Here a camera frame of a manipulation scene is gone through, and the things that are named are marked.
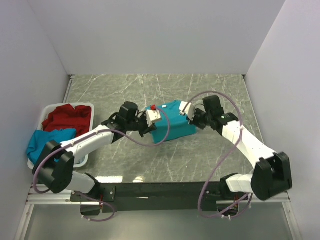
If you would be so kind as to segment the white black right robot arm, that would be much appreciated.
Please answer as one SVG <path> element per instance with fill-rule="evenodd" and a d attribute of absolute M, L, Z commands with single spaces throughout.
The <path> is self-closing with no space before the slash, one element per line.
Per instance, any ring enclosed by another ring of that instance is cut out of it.
<path fill-rule="evenodd" d="M 232 173 L 220 179 L 219 195 L 230 200 L 236 194 L 254 194 L 266 201 L 293 187 L 291 163 L 284 152 L 276 152 L 267 147 L 243 125 L 242 117 L 226 113 L 217 95 L 203 98 L 204 109 L 191 102 L 180 105 L 179 111 L 188 123 L 203 130 L 210 127 L 233 144 L 253 168 L 252 174 Z"/>

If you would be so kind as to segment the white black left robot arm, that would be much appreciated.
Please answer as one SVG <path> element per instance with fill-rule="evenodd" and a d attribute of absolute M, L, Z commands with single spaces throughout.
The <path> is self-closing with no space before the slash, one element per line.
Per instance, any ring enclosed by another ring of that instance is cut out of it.
<path fill-rule="evenodd" d="M 90 174 L 75 172 L 79 160 L 126 137 L 127 132 L 138 132 L 143 137 L 156 130 L 155 123 L 161 119 L 155 106 L 139 111 L 135 103 L 127 101 L 95 129 L 61 143 L 47 142 L 33 167 L 33 183 L 40 181 L 54 194 L 63 190 L 80 192 L 88 201 L 94 201 L 100 195 L 100 183 Z"/>

